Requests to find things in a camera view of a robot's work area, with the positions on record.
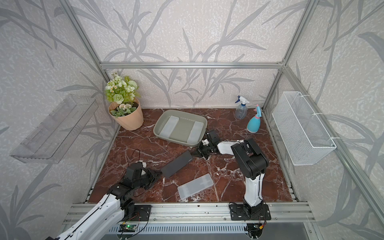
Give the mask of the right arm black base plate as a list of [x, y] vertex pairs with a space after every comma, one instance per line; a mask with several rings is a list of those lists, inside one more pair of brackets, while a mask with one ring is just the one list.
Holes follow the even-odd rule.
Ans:
[[272, 219], [269, 206], [264, 201], [255, 207], [251, 207], [247, 203], [236, 204], [230, 202], [229, 209], [232, 221], [270, 221]]

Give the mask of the translucent pencil case front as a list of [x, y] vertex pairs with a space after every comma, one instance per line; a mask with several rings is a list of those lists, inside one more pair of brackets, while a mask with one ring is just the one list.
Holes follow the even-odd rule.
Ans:
[[178, 187], [178, 192], [182, 200], [191, 197], [207, 188], [214, 185], [210, 174], [205, 174], [197, 179], [194, 179], [184, 185]]

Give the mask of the black pencil case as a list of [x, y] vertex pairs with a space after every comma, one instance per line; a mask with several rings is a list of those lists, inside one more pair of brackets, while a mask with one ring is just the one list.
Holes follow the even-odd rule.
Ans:
[[170, 178], [192, 160], [193, 156], [191, 155], [190, 151], [184, 152], [161, 169], [163, 176], [167, 179]]

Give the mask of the teal spray bottle pink nozzle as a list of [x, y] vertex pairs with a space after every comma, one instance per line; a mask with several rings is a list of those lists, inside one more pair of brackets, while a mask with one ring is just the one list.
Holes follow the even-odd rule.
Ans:
[[261, 117], [262, 117], [262, 111], [259, 105], [256, 106], [254, 109], [256, 112], [255, 116], [250, 119], [247, 125], [247, 130], [250, 133], [257, 133], [261, 126]]

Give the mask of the grey-green plastic storage box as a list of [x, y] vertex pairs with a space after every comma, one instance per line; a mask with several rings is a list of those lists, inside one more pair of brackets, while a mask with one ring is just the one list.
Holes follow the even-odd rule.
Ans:
[[[171, 136], [168, 139], [162, 138], [160, 137], [159, 134], [170, 116], [179, 117], [180, 120], [175, 130], [171, 134]], [[204, 123], [204, 128], [200, 135], [200, 141], [195, 145], [190, 145], [187, 143], [187, 139], [189, 137], [189, 134], [192, 130], [192, 127], [195, 121]], [[155, 136], [160, 139], [163, 139], [172, 143], [180, 144], [183, 146], [187, 146], [187, 147], [196, 147], [202, 141], [207, 125], [208, 125], [208, 121], [203, 116], [182, 112], [182, 111], [177, 111], [177, 110], [167, 110], [160, 116], [160, 118], [156, 122], [153, 132]]]

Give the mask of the aluminium frame rail front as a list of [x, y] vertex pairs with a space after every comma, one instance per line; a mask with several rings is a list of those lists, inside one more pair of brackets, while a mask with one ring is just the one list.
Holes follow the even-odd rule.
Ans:
[[[268, 203], [271, 223], [315, 222], [306, 202]], [[163, 203], [152, 204], [150, 224], [228, 223], [231, 221], [229, 204], [219, 203]]]

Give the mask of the left green circuit board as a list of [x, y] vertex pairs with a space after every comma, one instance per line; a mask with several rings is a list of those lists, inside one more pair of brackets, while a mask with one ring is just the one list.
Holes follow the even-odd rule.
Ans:
[[137, 230], [137, 224], [123, 223], [118, 230], [119, 233], [135, 233]]

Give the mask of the potted artificial flower plant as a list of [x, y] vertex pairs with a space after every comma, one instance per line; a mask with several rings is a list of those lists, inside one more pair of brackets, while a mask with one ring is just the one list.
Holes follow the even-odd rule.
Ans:
[[144, 123], [142, 107], [138, 98], [138, 84], [130, 77], [112, 73], [112, 79], [105, 87], [109, 113], [127, 131], [139, 129]]

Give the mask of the clear acrylic wall shelf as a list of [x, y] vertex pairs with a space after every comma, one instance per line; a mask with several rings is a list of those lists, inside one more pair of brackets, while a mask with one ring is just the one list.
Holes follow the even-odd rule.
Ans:
[[10, 154], [22, 163], [58, 164], [99, 105], [69, 94]]

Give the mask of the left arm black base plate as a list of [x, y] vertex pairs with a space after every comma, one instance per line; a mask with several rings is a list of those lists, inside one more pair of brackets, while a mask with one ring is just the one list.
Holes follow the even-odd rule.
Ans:
[[125, 209], [122, 222], [127, 221], [147, 221], [151, 214], [151, 205], [131, 205]]

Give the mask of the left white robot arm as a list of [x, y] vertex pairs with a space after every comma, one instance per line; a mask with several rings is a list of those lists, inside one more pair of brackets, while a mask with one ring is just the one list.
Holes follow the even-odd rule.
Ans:
[[102, 199], [79, 221], [57, 237], [48, 240], [100, 240], [108, 230], [122, 220], [139, 216], [133, 196], [136, 190], [149, 190], [162, 172], [136, 162], [127, 167], [122, 179], [110, 187]]

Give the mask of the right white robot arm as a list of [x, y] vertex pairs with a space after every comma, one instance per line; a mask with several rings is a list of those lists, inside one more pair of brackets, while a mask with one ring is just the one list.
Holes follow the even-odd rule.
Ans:
[[262, 204], [262, 183], [269, 160], [254, 139], [222, 141], [215, 130], [208, 131], [191, 155], [206, 160], [212, 155], [234, 156], [245, 177], [245, 205], [254, 208]]

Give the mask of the clear spray bottle blue nozzle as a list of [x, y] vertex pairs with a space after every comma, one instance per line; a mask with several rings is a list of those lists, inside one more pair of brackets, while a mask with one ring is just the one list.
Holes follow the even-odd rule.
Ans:
[[238, 100], [236, 101], [236, 103], [241, 103], [241, 104], [236, 108], [235, 117], [238, 120], [242, 120], [247, 115], [248, 109], [246, 105], [249, 103], [249, 101], [242, 96], [238, 96]]

